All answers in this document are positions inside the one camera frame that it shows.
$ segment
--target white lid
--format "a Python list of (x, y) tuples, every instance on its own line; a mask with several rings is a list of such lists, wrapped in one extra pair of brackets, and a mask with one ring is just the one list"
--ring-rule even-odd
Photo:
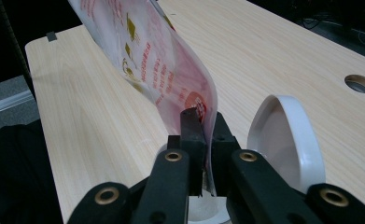
[(291, 96), (268, 96), (249, 130), (246, 147), (258, 151), (300, 192), (325, 183), (321, 150), (301, 104)]

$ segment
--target pink and white packaging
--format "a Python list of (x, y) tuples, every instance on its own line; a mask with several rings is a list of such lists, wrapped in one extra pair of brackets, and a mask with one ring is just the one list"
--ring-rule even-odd
[[(197, 107), (205, 140), (211, 143), (218, 106), (215, 84), (154, 0), (69, 3), (123, 77), (156, 105), (169, 134), (180, 134), (180, 112)], [(206, 169), (211, 171), (210, 164)]]

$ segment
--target black cloth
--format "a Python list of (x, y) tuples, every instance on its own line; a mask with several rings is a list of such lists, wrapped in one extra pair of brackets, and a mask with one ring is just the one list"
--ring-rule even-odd
[(0, 223), (63, 223), (40, 120), (0, 129)]

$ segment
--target snack wrapper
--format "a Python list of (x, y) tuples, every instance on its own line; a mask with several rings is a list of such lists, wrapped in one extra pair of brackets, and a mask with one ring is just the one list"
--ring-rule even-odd
[[(69, 3), (110, 62), (158, 108), (168, 133), (180, 134), (180, 113), (197, 107), (204, 138), (210, 145), (218, 106), (215, 84), (156, 1)], [(209, 175), (209, 186), (213, 186), (211, 182)]]

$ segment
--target table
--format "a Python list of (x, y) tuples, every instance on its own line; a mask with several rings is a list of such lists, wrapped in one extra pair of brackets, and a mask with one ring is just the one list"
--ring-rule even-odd
[[(242, 148), (270, 94), (299, 99), (327, 182), (365, 203), (365, 58), (243, 0), (161, 0), (161, 7), (218, 89), (218, 111)], [(63, 220), (106, 181), (128, 187), (150, 174), (167, 132), (154, 105), (131, 87), (83, 26), (26, 46)]]

